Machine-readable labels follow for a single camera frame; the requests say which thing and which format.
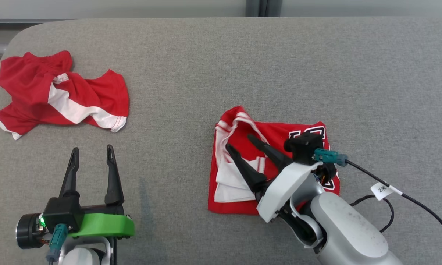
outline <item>green plastic part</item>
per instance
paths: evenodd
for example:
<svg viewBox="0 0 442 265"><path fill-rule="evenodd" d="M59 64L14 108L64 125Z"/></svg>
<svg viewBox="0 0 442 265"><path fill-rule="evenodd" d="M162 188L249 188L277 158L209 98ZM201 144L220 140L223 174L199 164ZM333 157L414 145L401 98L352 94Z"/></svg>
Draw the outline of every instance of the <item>green plastic part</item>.
<svg viewBox="0 0 442 265"><path fill-rule="evenodd" d="M124 215L89 213L83 216L82 225L70 237L126 237L134 236L134 222Z"/></svg>

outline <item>gray fabric surface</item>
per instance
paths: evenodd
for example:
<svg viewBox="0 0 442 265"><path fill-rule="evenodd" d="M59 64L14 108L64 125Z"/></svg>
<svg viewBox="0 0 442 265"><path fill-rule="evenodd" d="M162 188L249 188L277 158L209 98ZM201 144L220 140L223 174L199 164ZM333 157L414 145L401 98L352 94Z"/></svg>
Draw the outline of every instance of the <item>gray fabric surface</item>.
<svg viewBox="0 0 442 265"><path fill-rule="evenodd" d="M0 129L0 264L45 264L14 228L56 196L80 148L81 204L103 202L106 144L115 148L136 236L120 264L318 264L281 221L207 210L214 125L243 105L264 122L327 125L334 149L442 218L442 18L73 20L28 28L4 57L69 50L74 71L125 77L127 125L38 126L18 141ZM0 88L0 109L10 97ZM352 202L375 181L340 168ZM385 237L405 263L442 265L442 227L391 195ZM357 209L378 228L385 203Z"/></svg>

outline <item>cable connector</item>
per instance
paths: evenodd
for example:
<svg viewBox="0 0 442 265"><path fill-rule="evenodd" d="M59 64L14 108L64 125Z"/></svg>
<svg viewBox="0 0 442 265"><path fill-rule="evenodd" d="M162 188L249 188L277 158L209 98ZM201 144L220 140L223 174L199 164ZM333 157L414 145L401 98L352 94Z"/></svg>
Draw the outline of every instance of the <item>cable connector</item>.
<svg viewBox="0 0 442 265"><path fill-rule="evenodd" d="M46 254L46 260L50 264L58 262L59 256L61 255L61 248L68 237L69 230L68 227L60 223L54 228L53 237L49 241L49 250Z"/></svg>
<svg viewBox="0 0 442 265"><path fill-rule="evenodd" d="M348 156L346 154L339 154L336 151L316 149L314 150L313 159L324 163L335 163L339 166L346 166L347 163L345 163L345 161L348 159Z"/></svg>

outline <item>black cable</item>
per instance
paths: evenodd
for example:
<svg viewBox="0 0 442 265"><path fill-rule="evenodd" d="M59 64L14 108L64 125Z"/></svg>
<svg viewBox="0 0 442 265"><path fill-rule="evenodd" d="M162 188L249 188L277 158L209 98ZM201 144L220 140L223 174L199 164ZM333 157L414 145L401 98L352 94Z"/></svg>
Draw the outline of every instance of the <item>black cable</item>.
<svg viewBox="0 0 442 265"><path fill-rule="evenodd" d="M386 181L380 179L379 177L373 175L371 172L369 172L368 170L362 168L361 166L349 161L349 160L345 160L345 163L353 166L354 168L359 169L360 171L362 171L363 173L367 174L368 176L376 179L377 181L381 182L382 184L386 185L387 187L389 187L389 184L386 183ZM430 213L441 225L442 225L442 219L436 214L434 213L432 210L430 210L430 208L428 208L427 206L423 205L422 203L420 203L418 200L415 200L414 198L411 198L410 196L408 196L407 194L402 194L401 196L403 196L404 198L406 198L407 200L417 204L418 206L420 206L422 209L426 210L428 213Z"/></svg>
<svg viewBox="0 0 442 265"><path fill-rule="evenodd" d="M357 205L358 203L361 203L362 201L369 199L369 198L375 198L374 195L367 195L367 196L363 196L362 198L359 198L358 200L354 201L353 203L350 203L350 206L354 207L355 205ZM380 232L383 233L384 231L386 231L387 228L389 228L391 226L391 224L394 221L394 208L391 204L391 202L387 199L387 198L383 198L383 200L389 205L389 209L391 210L391 218L389 219L389 222L387 225L385 225Z"/></svg>

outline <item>red garment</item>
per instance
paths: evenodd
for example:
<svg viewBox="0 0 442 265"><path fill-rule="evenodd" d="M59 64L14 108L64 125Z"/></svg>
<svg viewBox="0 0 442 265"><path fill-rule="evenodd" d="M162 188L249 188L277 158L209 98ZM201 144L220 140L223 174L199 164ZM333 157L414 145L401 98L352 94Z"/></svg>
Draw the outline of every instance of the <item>red garment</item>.
<svg viewBox="0 0 442 265"><path fill-rule="evenodd" d="M251 162L252 165L256 165L254 167L256 167L257 171L264 173L268 179L271 179L278 175L277 168L270 159L265 158L264 153L256 149L255 146L248 141L247 135L254 134L259 137L259 139L291 157L292 154L285 152L283 149L283 143L286 139L299 136L299 134L305 131L321 134L324 149L330 149L327 134L325 133L325 125L322 122L318 122L314 125L260 123L253 121L241 106L226 111L223 116L221 116L221 120L216 124L215 128L208 209L215 213L258 215L256 209L257 202L253 200L253 196L250 198L242 196L242 194L246 193L242 188L246 188L246 186L236 183L236 178L226 178L224 175L225 172L230 172L227 166L233 165L232 159L225 148L227 142L236 148L246 161ZM326 191L339 195L340 180L337 175L334 179L325 183L323 187ZM239 198L230 198L230 192L238 192L241 195L239 195ZM231 199L235 202L216 202L217 199L219 201L226 199L226 196L228 200Z"/></svg>
<svg viewBox="0 0 442 265"><path fill-rule="evenodd" d="M37 57L27 52L1 62L0 86L12 102L0 111L0 127L17 140L38 124L85 122L116 133L129 113L122 75L108 70L97 79L70 72L72 58L64 50Z"/></svg>

